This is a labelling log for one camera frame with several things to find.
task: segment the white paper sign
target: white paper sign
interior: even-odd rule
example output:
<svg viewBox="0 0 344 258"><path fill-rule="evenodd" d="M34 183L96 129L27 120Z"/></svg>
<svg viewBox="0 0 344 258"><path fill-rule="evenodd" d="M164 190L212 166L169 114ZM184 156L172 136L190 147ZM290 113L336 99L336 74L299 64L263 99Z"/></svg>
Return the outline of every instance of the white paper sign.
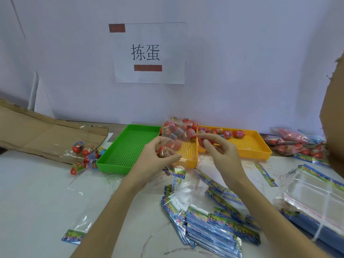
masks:
<svg viewBox="0 0 344 258"><path fill-rule="evenodd" d="M116 82L184 84L186 23L109 24Z"/></svg>

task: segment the white table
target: white table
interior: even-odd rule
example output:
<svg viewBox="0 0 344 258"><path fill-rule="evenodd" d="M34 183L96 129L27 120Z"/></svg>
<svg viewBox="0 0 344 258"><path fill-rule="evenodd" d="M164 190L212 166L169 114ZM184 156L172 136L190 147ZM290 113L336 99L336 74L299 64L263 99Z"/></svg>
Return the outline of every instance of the white table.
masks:
<svg viewBox="0 0 344 258"><path fill-rule="evenodd" d="M303 163L273 156L263 165L278 183L279 174ZM310 165L344 182L333 170ZM270 187L252 162L243 161L243 166L251 181L272 201L279 187ZM76 245L61 241L67 229L90 199L110 196L119 185L111 177L93 171L86 171L74 180L69 174L70 165L17 151L0 155L0 167L0 250L3 258L69 257ZM160 200L164 186L172 181L172 176L158 176L136 196L112 257L217 257L201 247L191 250L184 246L169 223ZM95 207L99 213L105 202L100 201ZM262 233L261 241L259 247L243 243L243 258L273 257Z"/></svg>

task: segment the cardboard box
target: cardboard box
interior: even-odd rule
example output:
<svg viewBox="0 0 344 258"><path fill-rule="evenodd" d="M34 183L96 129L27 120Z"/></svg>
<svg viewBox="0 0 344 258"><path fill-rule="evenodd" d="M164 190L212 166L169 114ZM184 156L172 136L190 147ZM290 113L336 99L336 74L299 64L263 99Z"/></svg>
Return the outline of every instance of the cardboard box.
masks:
<svg viewBox="0 0 344 258"><path fill-rule="evenodd" d="M344 53L329 83L320 111L320 121L330 152L329 163L344 178Z"/></svg>
<svg viewBox="0 0 344 258"><path fill-rule="evenodd" d="M0 147L43 156L63 163L83 161L71 151L74 143L98 147L108 127L58 120L0 99Z"/></svg>

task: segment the forearm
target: forearm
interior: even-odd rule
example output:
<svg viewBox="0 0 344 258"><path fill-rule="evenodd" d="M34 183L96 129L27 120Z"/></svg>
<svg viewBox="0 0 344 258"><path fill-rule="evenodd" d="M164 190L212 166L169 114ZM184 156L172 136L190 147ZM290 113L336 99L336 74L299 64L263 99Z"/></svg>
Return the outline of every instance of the forearm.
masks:
<svg viewBox="0 0 344 258"><path fill-rule="evenodd" d="M248 179L239 183L235 193L281 256L328 258L322 250L285 219Z"/></svg>
<svg viewBox="0 0 344 258"><path fill-rule="evenodd" d="M71 258L111 257L136 193L130 179L125 178Z"/></svg>

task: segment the red rectangle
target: red rectangle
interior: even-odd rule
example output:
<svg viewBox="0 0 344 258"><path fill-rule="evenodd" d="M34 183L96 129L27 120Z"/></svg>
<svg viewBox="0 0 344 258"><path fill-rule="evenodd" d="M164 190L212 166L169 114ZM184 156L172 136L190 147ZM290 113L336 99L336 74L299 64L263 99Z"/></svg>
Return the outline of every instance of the red rectangle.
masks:
<svg viewBox="0 0 344 258"><path fill-rule="evenodd" d="M125 33L125 24L109 24L109 30L111 33Z"/></svg>
<svg viewBox="0 0 344 258"><path fill-rule="evenodd" d="M134 71L162 71L162 65L134 65Z"/></svg>

